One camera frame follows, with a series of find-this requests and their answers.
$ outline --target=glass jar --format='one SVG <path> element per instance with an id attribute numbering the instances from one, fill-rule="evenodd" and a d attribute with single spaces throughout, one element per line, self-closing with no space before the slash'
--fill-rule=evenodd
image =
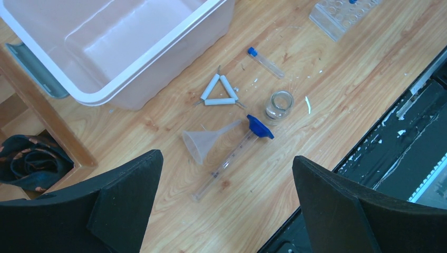
<path id="1" fill-rule="evenodd" d="M 277 125 L 290 114 L 294 105 L 292 94 L 287 91 L 277 91 L 266 101 L 264 116 L 266 125 Z"/>

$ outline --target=blue cap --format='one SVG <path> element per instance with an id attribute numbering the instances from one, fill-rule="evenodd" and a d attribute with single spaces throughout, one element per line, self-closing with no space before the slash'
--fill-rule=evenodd
<path id="1" fill-rule="evenodd" d="M 254 47 L 250 47 L 248 49 L 248 54 L 250 54 L 253 57 L 256 57 L 256 55 L 258 55 L 258 51 L 256 51 L 256 49 Z"/>
<path id="2" fill-rule="evenodd" d="M 257 135 L 260 138 L 264 137 L 269 137 L 270 139 L 274 138 L 270 130 L 264 124 L 262 124 L 259 121 L 259 119 L 251 116 L 250 114 L 247 115 L 247 118 L 250 121 L 249 128 L 255 135 Z"/>

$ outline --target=wooden table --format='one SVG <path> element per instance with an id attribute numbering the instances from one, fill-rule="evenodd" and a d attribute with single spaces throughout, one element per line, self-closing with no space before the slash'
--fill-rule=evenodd
<path id="1" fill-rule="evenodd" d="M 91 177 L 150 149 L 162 151 L 163 173 L 142 252 L 258 250 L 299 206 L 293 157 L 333 168 L 447 44 L 446 1 L 383 1 L 337 43 L 309 20 L 316 2 L 238 0 L 229 33 L 139 112 L 48 98 L 98 160 Z M 249 58 L 250 46 L 286 77 L 276 79 Z M 239 88 L 247 111 L 193 106 L 218 65 Z M 247 124 L 221 138 L 204 166 L 193 161 L 182 131 L 199 131 L 201 124 L 217 130 L 247 113 L 260 116 L 277 90 L 292 92 L 295 107 L 273 129 L 275 139 L 257 141 L 202 202 L 192 202 L 189 195 Z M 218 87 L 211 96 L 220 94 L 225 92 Z"/>

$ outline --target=plastic storage box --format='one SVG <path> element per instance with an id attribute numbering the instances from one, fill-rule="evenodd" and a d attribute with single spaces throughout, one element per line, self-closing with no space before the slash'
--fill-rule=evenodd
<path id="1" fill-rule="evenodd" d="M 139 110 L 228 31 L 235 0 L 0 0 L 79 103 Z"/>

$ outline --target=black bag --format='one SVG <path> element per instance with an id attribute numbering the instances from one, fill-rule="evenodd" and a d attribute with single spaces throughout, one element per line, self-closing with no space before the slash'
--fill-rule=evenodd
<path id="1" fill-rule="evenodd" d="M 73 168 L 52 138 L 14 135 L 0 146 L 0 182 L 44 192 Z"/>

